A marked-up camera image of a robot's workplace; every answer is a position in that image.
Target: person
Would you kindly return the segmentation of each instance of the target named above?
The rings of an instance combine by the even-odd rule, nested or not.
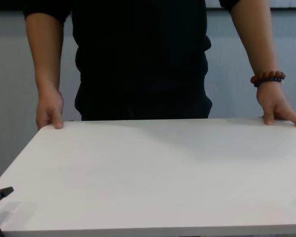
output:
[[[220,2],[231,13],[254,74],[266,75],[257,90],[265,124],[276,118],[296,125],[281,83],[268,76],[280,70],[268,1]],[[60,63],[70,12],[80,71],[75,107],[82,120],[208,117],[212,102],[204,89],[204,52],[211,44],[204,0],[27,0],[38,129],[52,123],[63,127]]]

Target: wooden bead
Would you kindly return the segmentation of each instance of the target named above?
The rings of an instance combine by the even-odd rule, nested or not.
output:
[[[270,72],[269,76],[270,76],[270,78],[274,78],[275,77],[275,72],[274,71]]]
[[[264,80],[268,78],[269,78],[269,73],[268,72],[263,73],[262,79]]]
[[[276,72],[275,72],[275,77],[276,77],[276,78],[279,78],[280,76],[281,76],[281,73],[280,73],[279,71],[276,71]]]
[[[258,84],[261,80],[264,80],[264,81],[274,81],[274,80],[281,81],[281,80],[284,80],[285,77],[286,77],[286,75],[283,72],[271,71],[271,72],[264,72],[264,73],[259,73],[257,75],[254,75],[251,78],[250,82],[253,83],[253,84]]]
[[[259,73],[259,74],[257,75],[257,78],[258,78],[258,80],[262,80],[262,79],[263,79],[263,73]]]

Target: white wall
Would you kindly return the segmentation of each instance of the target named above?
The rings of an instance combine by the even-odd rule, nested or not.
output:
[[[296,108],[296,12],[274,12],[274,32],[285,90]],[[211,117],[256,117],[261,109],[250,85],[252,76],[245,51],[226,12],[209,12],[207,52],[210,71],[206,88],[214,106]],[[66,23],[61,91],[64,117],[78,120],[74,97],[79,74],[74,65],[76,44]],[[31,53],[21,13],[0,13],[0,175],[36,133],[37,92]]]

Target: black shirt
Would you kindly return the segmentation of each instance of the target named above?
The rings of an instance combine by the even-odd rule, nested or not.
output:
[[[231,10],[239,1],[220,2]],[[35,12],[61,23],[72,12],[77,107],[90,98],[157,98],[192,88],[205,96],[204,51],[211,44],[204,0],[26,1],[25,16]]]

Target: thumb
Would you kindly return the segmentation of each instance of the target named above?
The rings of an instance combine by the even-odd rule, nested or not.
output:
[[[274,110],[273,109],[267,109],[264,110],[264,123],[266,125],[273,125],[274,124]]]
[[[56,129],[60,129],[64,127],[64,121],[60,111],[54,110],[53,124],[54,124],[54,128]]]

